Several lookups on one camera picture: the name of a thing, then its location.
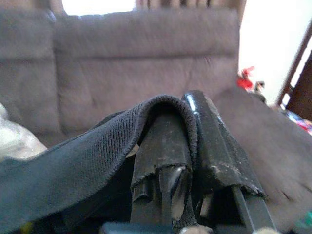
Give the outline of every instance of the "couch backrest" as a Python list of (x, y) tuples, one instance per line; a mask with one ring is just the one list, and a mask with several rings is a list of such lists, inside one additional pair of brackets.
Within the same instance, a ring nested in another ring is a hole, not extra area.
[(0, 9), (0, 103), (34, 133), (60, 131), (53, 17)]
[(213, 98), (235, 85), (238, 47), (229, 9), (0, 10), (0, 102), (33, 133), (86, 130), (157, 94)]
[(212, 98), (235, 84), (239, 27), (229, 9), (57, 17), (54, 39), (64, 131), (157, 94)]

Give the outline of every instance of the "black mesh fabric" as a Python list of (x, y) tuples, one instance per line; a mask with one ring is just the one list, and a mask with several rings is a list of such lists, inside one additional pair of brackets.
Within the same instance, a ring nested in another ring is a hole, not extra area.
[(0, 163), (0, 233), (62, 211), (104, 188), (138, 142), (150, 109), (161, 103), (183, 117), (194, 163), (197, 134), (191, 110), (176, 97), (157, 96), (33, 160)]

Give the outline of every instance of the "black fabric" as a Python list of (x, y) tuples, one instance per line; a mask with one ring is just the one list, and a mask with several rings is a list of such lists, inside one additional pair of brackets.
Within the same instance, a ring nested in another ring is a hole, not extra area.
[(0, 233), (70, 207), (107, 185), (138, 142), (149, 110), (160, 103), (183, 117), (194, 162), (197, 135), (190, 109), (173, 96), (157, 96), (33, 160), (0, 163)]
[[(48, 229), (51, 225), (55, 233), (64, 233), (81, 222), (86, 229), (90, 228), (83, 221), (86, 218), (87, 222), (95, 218), (97, 225), (103, 220), (97, 218), (114, 219), (116, 213), (111, 212), (109, 205), (117, 204), (120, 199), (131, 203), (131, 176), (125, 179), (128, 186), (120, 185), (116, 189), (114, 185), (122, 176), (117, 180), (114, 176), (118, 175), (134, 145), (140, 144), (146, 133), (145, 126), (163, 111), (162, 106), (166, 109), (171, 106), (182, 117), (192, 170), (196, 171), (197, 129), (191, 109), (176, 97), (157, 96), (131, 110), (107, 117), (95, 128), (35, 159), (26, 162), (7, 159), (0, 163), (0, 233), (14, 231), (35, 220), (39, 220), (37, 233), (43, 230), (42, 223), (48, 224)], [(104, 209), (100, 217), (93, 213), (97, 209)], [(174, 226), (193, 224), (196, 219), (188, 198), (181, 220)]]
[(136, 155), (132, 188), (147, 176), (155, 175), (157, 169), (164, 167), (185, 165), (192, 171), (183, 120), (165, 105), (153, 108), (152, 112), (159, 116), (148, 126), (149, 132)]

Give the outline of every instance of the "gray couch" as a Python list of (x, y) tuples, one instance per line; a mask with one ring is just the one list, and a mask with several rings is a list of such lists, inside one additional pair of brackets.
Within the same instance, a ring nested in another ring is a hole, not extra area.
[(236, 87), (238, 48), (228, 9), (84, 17), (0, 10), (0, 102), (51, 147), (154, 95), (200, 89), (249, 154), (286, 230), (312, 208), (312, 138)]

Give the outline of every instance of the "window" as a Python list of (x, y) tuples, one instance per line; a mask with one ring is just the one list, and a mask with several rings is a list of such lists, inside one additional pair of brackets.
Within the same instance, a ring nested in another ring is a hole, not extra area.
[(132, 11), (135, 0), (62, 0), (68, 15), (103, 15), (112, 12)]

